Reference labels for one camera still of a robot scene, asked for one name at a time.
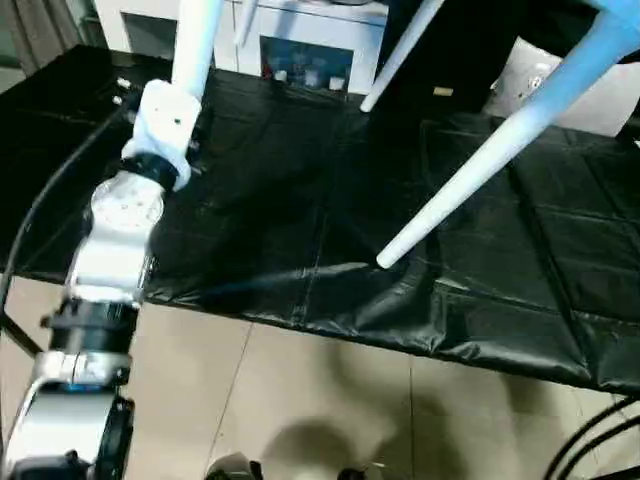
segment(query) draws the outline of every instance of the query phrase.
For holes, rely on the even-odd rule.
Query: white pole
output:
[[[402,34],[402,37],[400,37],[400,41],[398,41],[396,48],[393,49],[382,71],[375,82],[373,82],[371,91],[365,97],[362,105],[360,105],[360,110],[368,113],[375,106],[380,95],[385,91],[393,79],[393,76],[400,68],[400,65],[402,65],[402,62],[407,58],[407,55],[409,55],[413,47],[416,46],[416,43],[420,40],[420,37],[431,23],[431,20],[433,20],[433,17],[438,13],[444,1],[445,0],[422,0],[420,8],[418,8],[409,26]]]
[[[240,23],[236,30],[236,35],[233,39],[233,43],[238,47],[244,47],[244,42],[247,41],[247,35],[251,28],[251,22],[253,16],[258,8],[258,0],[244,0],[242,2],[242,13],[240,14]]]
[[[182,0],[171,83],[200,100],[224,0]]]
[[[612,65],[640,48],[639,26],[624,22],[622,17],[601,12],[587,35],[525,105],[489,137],[382,250],[378,264],[391,267],[540,135]]]

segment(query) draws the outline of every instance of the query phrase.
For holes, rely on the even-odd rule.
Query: tiled floor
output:
[[[43,345],[38,319],[59,294],[22,279],[12,291],[11,313]],[[267,480],[333,480],[344,466],[373,462],[385,480],[540,479],[564,439],[612,401],[153,305],[141,315],[133,356],[130,479],[200,479],[215,458],[238,451],[261,460]],[[30,360],[6,336],[0,360],[7,427]],[[637,430],[585,459],[573,478],[634,462]]]
[[[0,67],[0,93],[9,90],[16,83],[24,80],[22,70]]]

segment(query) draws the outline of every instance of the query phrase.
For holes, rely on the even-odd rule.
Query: black cable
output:
[[[629,430],[637,425],[640,425],[640,415],[636,415],[635,417],[631,417],[626,422],[617,425],[606,432],[598,435],[596,438],[588,442],[584,445],[580,450],[578,450],[573,457],[567,462],[565,467],[558,475],[558,480],[567,480],[569,478],[569,474],[573,470],[573,468],[577,465],[577,463],[584,458],[584,456],[589,453],[591,450],[599,447],[601,444],[610,440],[611,438],[619,435],[620,433]]]
[[[98,137],[100,137],[100,135],[102,135],[116,120],[122,117],[122,114],[129,107],[130,103],[130,99],[128,101],[124,101],[122,105],[120,105],[89,134],[89,136],[73,151],[73,153],[67,157],[62,165],[58,167],[54,174],[51,175],[45,186],[31,204],[29,211],[18,228],[13,244],[11,245],[4,274],[2,275],[2,280],[0,280],[0,330],[6,330],[11,338],[31,356],[37,355],[42,351],[42,349],[33,341],[33,339],[31,339],[31,337],[29,337],[29,335],[27,335],[24,330],[22,330],[22,328],[20,328],[16,322],[9,317],[9,315],[7,315],[5,311],[7,299],[9,297],[9,289],[11,288],[11,280],[15,274],[20,248],[22,247],[25,236],[31,228],[31,223],[38,212],[38,209],[51,190],[62,179],[62,177],[64,177],[73,164],[75,164],[76,161],[78,161],[78,159],[80,159],[89,147],[98,139]]]
[[[593,427],[598,425],[604,419],[610,417],[614,413],[619,412],[623,408],[626,408],[637,401],[638,401],[637,399],[631,398],[631,397],[624,398],[619,402],[614,403],[613,405],[605,408],[602,412],[597,414],[595,417],[593,417],[591,420],[585,423],[582,427],[580,427],[580,429],[576,433],[574,433],[571,436],[571,438],[569,438],[569,440],[566,441],[566,443],[562,446],[562,448],[558,451],[558,453],[556,453],[555,457],[553,457],[553,460],[551,460],[551,463],[547,468],[547,472],[544,475],[544,480],[552,479],[553,474],[558,468],[558,465],[560,465],[560,462],[562,461],[562,459],[566,456],[569,450],[571,450],[571,447],[573,447],[576,443],[578,443],[578,441],[582,437],[584,437],[584,435],[589,430],[591,430]]]
[[[591,480],[637,480],[640,478],[640,466],[625,468],[619,472],[593,477]]]

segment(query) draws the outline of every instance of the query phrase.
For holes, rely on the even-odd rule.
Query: black tablecloth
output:
[[[79,47],[0,96],[0,251],[47,176],[159,60]],[[640,150],[552,128],[392,270],[375,255],[499,124],[211,76],[202,151],[155,239],[152,302],[640,392]],[[62,282],[123,120],[54,192],[22,275]]]

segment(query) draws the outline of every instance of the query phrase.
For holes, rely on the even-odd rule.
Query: white cabinet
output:
[[[180,0],[95,0],[107,44],[132,52],[125,16],[178,19]],[[242,2],[226,0],[214,46],[216,68],[262,74],[261,37],[340,48],[353,52],[349,92],[366,94],[373,83],[388,8],[374,2],[363,6],[298,0],[259,0],[246,43],[233,44],[234,25]]]
[[[133,14],[151,18],[178,20],[179,0],[94,0],[109,49],[132,51],[123,15]],[[238,70],[233,45],[233,4],[225,1],[213,48],[214,62],[223,70]]]
[[[240,3],[235,4],[235,20],[240,20]],[[378,56],[387,8],[381,4],[346,7],[313,2],[262,0],[251,23],[247,41],[238,48],[238,70],[260,75],[260,37],[340,48],[353,52],[349,92],[369,92],[378,65]]]

